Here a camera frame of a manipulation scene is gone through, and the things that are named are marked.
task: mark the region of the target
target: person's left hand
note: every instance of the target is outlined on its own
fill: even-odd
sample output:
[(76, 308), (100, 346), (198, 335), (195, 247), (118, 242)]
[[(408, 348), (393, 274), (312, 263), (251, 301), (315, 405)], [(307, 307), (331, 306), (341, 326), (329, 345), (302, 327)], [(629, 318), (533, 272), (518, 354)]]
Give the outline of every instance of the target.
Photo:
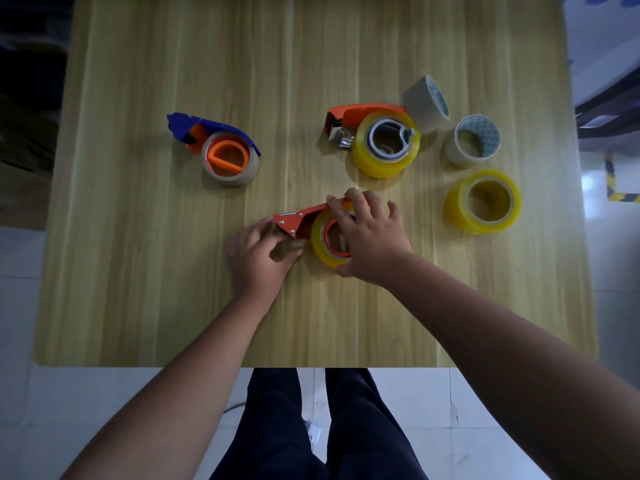
[(228, 238), (226, 245), (234, 296), (256, 301), (257, 305), (265, 306), (267, 310), (276, 299), (291, 266), (302, 254), (302, 249), (292, 251), (279, 262), (269, 257), (278, 242), (289, 239), (284, 233), (260, 238), (268, 229), (271, 219), (265, 217), (236, 232)]

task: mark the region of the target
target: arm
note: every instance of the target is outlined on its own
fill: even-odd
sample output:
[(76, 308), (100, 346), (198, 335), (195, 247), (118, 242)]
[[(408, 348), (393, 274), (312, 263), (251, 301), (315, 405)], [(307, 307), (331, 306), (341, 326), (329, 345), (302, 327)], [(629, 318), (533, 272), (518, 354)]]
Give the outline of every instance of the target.
[(271, 218), (227, 242), (234, 298), (178, 357), (117, 412), (64, 479), (191, 479), (227, 405), (244, 354), (301, 250), (269, 258)]
[(416, 256), (380, 197), (331, 196), (351, 249), (337, 268), (389, 290), (439, 341), (494, 418), (551, 476), (640, 478), (640, 392), (545, 330)]

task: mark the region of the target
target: black trousers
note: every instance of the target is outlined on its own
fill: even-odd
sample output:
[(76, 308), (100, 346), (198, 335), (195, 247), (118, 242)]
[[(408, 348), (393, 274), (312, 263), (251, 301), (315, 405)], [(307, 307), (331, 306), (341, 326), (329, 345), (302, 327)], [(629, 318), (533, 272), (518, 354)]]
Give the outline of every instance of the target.
[(324, 464), (311, 452), (295, 369), (254, 369), (236, 437), (212, 480), (427, 479), (366, 369), (327, 369), (331, 428)]

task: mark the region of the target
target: wooden table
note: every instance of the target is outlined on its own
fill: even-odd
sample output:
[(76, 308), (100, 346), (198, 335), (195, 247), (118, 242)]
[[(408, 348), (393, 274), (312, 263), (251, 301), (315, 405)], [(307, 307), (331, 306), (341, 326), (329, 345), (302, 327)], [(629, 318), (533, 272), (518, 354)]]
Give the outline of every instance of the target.
[[(364, 176), (322, 135), (327, 108), (399, 103), (427, 73), (451, 124), (398, 177)], [(570, 92), (558, 0), (77, 0), (36, 361), (167, 364), (229, 300), (225, 236), (350, 186), (399, 202), (417, 253), (595, 355)], [(242, 128), (262, 151), (256, 179), (217, 186), (172, 139), (173, 111)], [(442, 209), (472, 170), (441, 148), (475, 113), (502, 133), (482, 168), (510, 175), (524, 208), (507, 231), (466, 237)], [(452, 365), (389, 293), (311, 251), (244, 363)]]

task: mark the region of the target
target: person's left arm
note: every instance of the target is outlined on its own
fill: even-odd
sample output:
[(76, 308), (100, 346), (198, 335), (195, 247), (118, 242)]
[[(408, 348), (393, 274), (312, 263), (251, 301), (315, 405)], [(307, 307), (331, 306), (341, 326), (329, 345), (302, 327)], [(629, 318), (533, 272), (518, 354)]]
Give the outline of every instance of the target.
[(302, 250), (275, 262), (287, 236), (267, 217), (231, 236), (234, 297), (178, 357), (111, 418), (63, 479), (192, 479), (227, 405), (252, 336)]

